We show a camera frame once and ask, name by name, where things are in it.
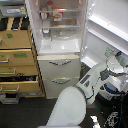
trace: refrigerator shelf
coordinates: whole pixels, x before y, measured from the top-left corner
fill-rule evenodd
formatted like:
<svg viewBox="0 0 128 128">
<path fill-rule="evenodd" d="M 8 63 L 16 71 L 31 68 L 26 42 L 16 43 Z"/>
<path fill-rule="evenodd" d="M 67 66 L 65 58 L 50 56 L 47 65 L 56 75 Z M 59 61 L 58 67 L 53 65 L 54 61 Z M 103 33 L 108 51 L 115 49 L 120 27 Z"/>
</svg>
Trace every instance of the refrigerator shelf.
<svg viewBox="0 0 128 128">
<path fill-rule="evenodd" d="M 70 19 L 77 19 L 76 16 L 63 16 L 62 20 L 70 20 Z M 47 19 L 42 19 L 42 20 L 54 20 L 53 16 L 49 16 Z"/>
<path fill-rule="evenodd" d="M 61 29 L 61 28 L 79 28 L 76 19 L 63 19 L 62 21 L 54 21 L 51 19 L 42 20 L 42 29 Z"/>
<path fill-rule="evenodd" d="M 54 12 L 78 12 L 79 9 L 57 9 L 57 10 L 52 10 L 52 11 L 41 11 L 39 10 L 38 13 L 54 13 Z"/>
<path fill-rule="evenodd" d="M 115 35 L 121 37 L 122 39 L 128 41 L 128 34 L 124 31 L 121 31 L 121 29 L 118 29 L 115 27 L 111 22 L 104 20 L 96 15 L 92 15 L 89 17 L 90 21 L 93 21 L 94 23 L 100 25 L 101 27 L 109 30 L 110 32 L 114 33 Z"/>
</svg>

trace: open refrigerator door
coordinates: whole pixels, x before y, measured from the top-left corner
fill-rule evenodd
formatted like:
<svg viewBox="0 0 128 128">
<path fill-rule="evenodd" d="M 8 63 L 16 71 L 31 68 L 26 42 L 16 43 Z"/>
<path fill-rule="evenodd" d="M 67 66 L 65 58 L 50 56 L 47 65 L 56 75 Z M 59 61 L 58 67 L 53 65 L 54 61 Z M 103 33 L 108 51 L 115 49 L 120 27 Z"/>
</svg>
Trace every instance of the open refrigerator door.
<svg viewBox="0 0 128 128">
<path fill-rule="evenodd" d="M 89 0 L 86 24 L 81 49 L 81 62 L 92 68 L 119 51 L 117 59 L 125 67 L 128 65 L 128 1 Z M 119 91 L 128 91 L 127 75 L 110 77 Z"/>
</svg>

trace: refrigerator drawer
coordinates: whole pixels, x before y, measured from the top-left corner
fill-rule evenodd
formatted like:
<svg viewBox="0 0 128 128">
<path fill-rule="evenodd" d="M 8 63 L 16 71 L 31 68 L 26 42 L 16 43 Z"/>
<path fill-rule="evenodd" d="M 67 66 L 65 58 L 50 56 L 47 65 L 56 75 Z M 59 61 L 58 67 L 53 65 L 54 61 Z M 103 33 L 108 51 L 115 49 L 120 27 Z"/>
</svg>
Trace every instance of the refrigerator drawer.
<svg viewBox="0 0 128 128">
<path fill-rule="evenodd" d="M 1 50 L 0 66 L 34 65 L 31 49 Z"/>
<path fill-rule="evenodd" d="M 31 48 L 27 30 L 0 31 L 0 49 Z"/>
<path fill-rule="evenodd" d="M 43 79 L 80 76 L 78 55 L 48 55 L 37 57 Z"/>
<path fill-rule="evenodd" d="M 43 81 L 47 99 L 58 98 L 67 87 L 73 86 L 79 78 L 46 79 Z"/>
<path fill-rule="evenodd" d="M 0 77 L 38 75 L 36 66 L 0 67 Z"/>
<path fill-rule="evenodd" d="M 0 82 L 0 93 L 21 93 L 40 91 L 38 77 L 32 81 Z"/>
</svg>

